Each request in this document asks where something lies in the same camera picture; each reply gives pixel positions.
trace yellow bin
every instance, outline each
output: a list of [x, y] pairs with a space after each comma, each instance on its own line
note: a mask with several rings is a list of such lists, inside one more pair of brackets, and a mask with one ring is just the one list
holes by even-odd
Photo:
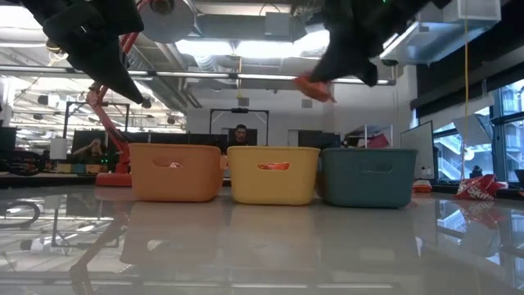
[[230, 147], [234, 199], [245, 204], [309, 204], [319, 153], [311, 147]]

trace orange bin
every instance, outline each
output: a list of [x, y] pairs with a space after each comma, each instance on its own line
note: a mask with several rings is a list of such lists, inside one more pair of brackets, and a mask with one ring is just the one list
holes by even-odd
[[218, 147], [131, 143], [129, 150], [133, 191], [143, 201], [207, 202], [222, 187]]

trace whiteboard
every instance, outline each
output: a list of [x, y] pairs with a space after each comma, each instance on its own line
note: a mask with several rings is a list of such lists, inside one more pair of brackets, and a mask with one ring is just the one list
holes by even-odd
[[401, 133], [400, 146], [417, 151], [417, 161], [415, 163], [416, 179], [435, 179], [433, 123], [431, 121]]

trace plastic storage bin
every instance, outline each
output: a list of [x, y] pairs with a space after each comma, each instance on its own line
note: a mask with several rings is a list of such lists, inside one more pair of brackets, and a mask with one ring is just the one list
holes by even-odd
[[400, 208], [411, 202], [417, 151], [329, 148], [318, 194], [335, 206]]
[[219, 192], [218, 147], [132, 143], [129, 150], [133, 191], [143, 201], [207, 202]]
[[105, 165], [86, 165], [85, 166], [85, 170], [89, 174], [98, 174], [98, 173], [101, 173], [101, 172], [106, 172], [107, 171], [107, 166], [105, 166]]
[[85, 174], [85, 165], [84, 164], [73, 164], [71, 166], [71, 172], [74, 174]]
[[57, 173], [71, 173], [71, 171], [73, 170], [73, 167], [71, 164], [63, 164], [63, 163], [58, 163], [56, 165], [56, 172]]
[[[314, 195], [320, 150], [311, 147], [230, 147], [233, 198], [260, 205], [305, 205]], [[288, 163], [284, 170], [264, 166]]]

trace bin handle cutout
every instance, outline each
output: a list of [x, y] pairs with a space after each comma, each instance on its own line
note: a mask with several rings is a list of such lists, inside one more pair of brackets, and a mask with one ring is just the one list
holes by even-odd
[[156, 157], [153, 159], [153, 165], [160, 168], [183, 168], [182, 164], [180, 164], [180, 161], [169, 157]]
[[260, 170], [285, 171], [285, 170], [289, 169], [290, 165], [291, 165], [291, 163], [289, 163], [289, 162], [280, 162], [280, 163], [257, 164], [256, 166], [259, 167]]
[[393, 171], [392, 164], [368, 164], [363, 163], [360, 165], [360, 172], [363, 173], [382, 173], [387, 174]]

